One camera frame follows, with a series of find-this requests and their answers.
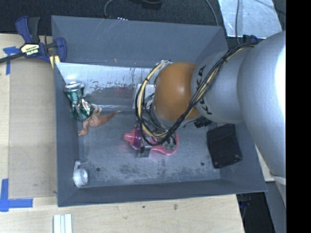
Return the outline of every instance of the black device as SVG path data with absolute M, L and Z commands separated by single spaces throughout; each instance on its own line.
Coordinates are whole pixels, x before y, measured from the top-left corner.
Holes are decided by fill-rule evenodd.
M 225 124 L 208 131 L 207 146 L 214 168 L 228 166 L 243 159 L 234 124 Z

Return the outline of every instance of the clamp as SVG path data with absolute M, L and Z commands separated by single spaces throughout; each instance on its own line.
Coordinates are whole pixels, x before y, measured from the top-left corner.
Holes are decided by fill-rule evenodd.
M 25 44 L 19 48 L 19 53 L 0 59 L 0 63 L 14 60 L 20 57 L 35 58 L 51 63 L 52 57 L 48 53 L 48 49 L 58 49 L 58 58 L 60 62 L 64 62 L 67 55 L 66 41 L 64 38 L 57 38 L 55 42 L 44 45 L 40 42 L 37 35 L 37 26 L 39 17 L 23 16 L 16 23 L 16 29 L 19 35 L 24 39 Z

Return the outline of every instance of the white bar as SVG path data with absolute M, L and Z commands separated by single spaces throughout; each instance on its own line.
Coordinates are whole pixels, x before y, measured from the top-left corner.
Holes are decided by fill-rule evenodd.
M 72 216 L 54 215 L 53 217 L 53 233 L 72 233 Z

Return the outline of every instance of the metal can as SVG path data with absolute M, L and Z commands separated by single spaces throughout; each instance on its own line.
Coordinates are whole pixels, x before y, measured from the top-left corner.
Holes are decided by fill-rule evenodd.
M 65 85 L 64 92 L 71 101 L 72 113 L 79 121 L 87 120 L 93 114 L 92 106 L 84 97 L 85 85 L 82 81 L 72 81 Z
M 83 97 L 85 85 L 82 81 L 72 81 L 65 85 L 64 92 L 70 101 L 77 105 Z

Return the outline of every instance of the pink toy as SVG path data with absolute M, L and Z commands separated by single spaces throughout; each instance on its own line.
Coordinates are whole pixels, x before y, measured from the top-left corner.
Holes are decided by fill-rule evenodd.
M 128 141 L 130 143 L 130 145 L 132 146 L 132 148 L 139 150 L 140 146 L 141 146 L 141 141 L 143 140 L 140 128 L 132 129 L 130 133 L 125 133 L 124 134 L 124 140 Z M 172 155 L 172 154 L 176 153 L 176 151 L 177 151 L 178 140 L 179 140 L 178 135 L 176 135 L 176 146 L 175 146 L 174 150 L 166 149 L 165 146 L 161 146 L 161 145 L 152 146 L 151 150 L 158 151 L 158 152 L 161 152 L 161 153 L 166 154 L 166 155 Z

